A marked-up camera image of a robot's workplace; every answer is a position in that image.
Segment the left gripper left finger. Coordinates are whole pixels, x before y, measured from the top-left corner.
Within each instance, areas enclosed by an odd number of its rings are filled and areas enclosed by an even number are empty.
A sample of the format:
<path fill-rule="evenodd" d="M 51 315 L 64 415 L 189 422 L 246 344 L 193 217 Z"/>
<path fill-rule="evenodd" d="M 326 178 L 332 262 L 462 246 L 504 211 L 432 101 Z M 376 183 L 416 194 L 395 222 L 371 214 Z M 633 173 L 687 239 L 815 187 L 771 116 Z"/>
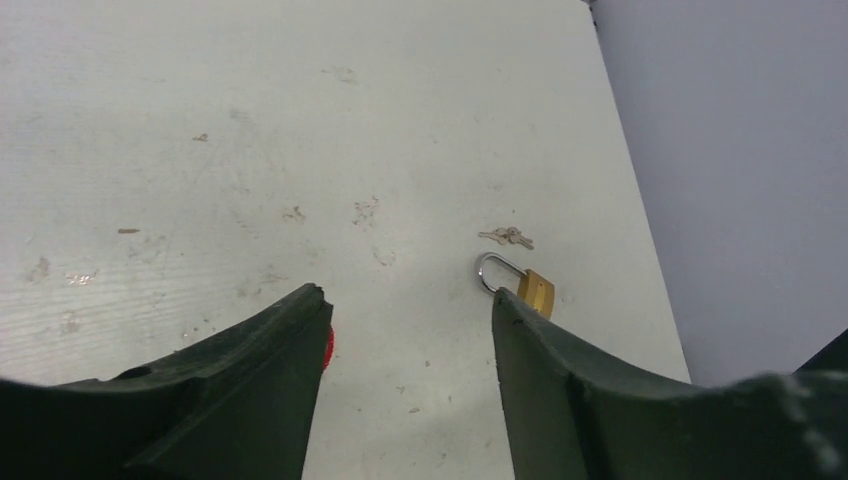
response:
<path fill-rule="evenodd" d="M 5 479 L 298 479 L 332 306 L 307 283 L 110 380 L 1 383 Z"/>

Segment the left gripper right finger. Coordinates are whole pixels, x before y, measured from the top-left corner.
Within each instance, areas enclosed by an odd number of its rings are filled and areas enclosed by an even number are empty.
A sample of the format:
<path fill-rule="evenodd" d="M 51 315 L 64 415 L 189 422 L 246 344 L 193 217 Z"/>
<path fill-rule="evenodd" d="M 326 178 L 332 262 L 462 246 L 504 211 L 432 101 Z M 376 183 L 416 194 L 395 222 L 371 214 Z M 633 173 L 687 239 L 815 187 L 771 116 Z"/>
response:
<path fill-rule="evenodd" d="M 843 479 L 847 338 L 789 374 L 705 388 L 611 355 L 507 290 L 492 329 L 518 479 Z"/>

